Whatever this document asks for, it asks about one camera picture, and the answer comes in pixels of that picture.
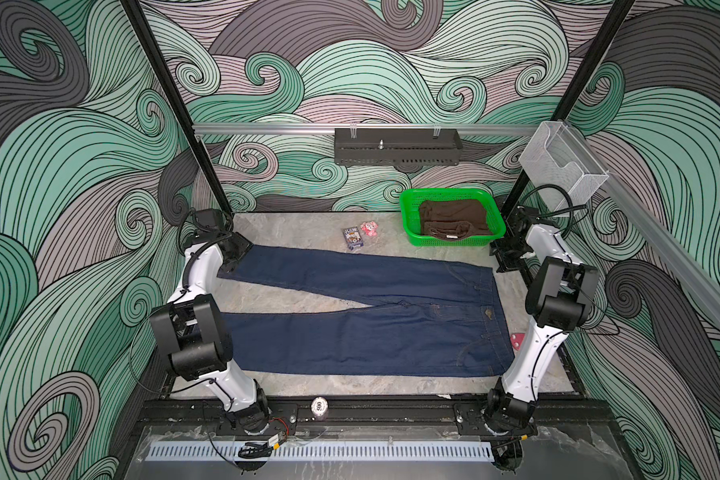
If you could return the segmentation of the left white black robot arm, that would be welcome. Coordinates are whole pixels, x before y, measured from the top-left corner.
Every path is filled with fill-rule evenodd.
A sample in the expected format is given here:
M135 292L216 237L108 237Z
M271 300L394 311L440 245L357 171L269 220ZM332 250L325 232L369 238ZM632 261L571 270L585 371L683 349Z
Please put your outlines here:
M149 316L159 357L168 373L213 393L235 426L258 432L270 421L268 401L234 360L233 342L213 296L218 275L232 272L252 243L234 230L233 217L218 209L190 209L179 227L187 223L192 234L178 235L184 255L178 285Z

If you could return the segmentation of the dark blue denim jeans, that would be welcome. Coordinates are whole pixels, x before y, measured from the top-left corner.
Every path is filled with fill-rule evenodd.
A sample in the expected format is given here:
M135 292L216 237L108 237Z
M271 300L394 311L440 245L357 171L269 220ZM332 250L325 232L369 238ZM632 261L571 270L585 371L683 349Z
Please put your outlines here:
M355 302L320 313L226 313L244 370L293 375L493 377L514 360L491 268L255 246L220 278Z

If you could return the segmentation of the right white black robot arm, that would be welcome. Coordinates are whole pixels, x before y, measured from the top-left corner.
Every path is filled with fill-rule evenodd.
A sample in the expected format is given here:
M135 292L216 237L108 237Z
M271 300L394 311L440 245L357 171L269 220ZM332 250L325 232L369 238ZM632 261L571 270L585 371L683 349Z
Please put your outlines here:
M565 207L541 213L517 205L505 220L509 237L492 252L504 272L520 268L534 258L540 267L525 297L528 328L509 369L487 394L482 412L488 431L500 436L522 436L531 431L538 404L538 389L558 348L582 327L595 307L599 271L579 258L566 236L582 210L569 193L554 184L532 191L560 193Z

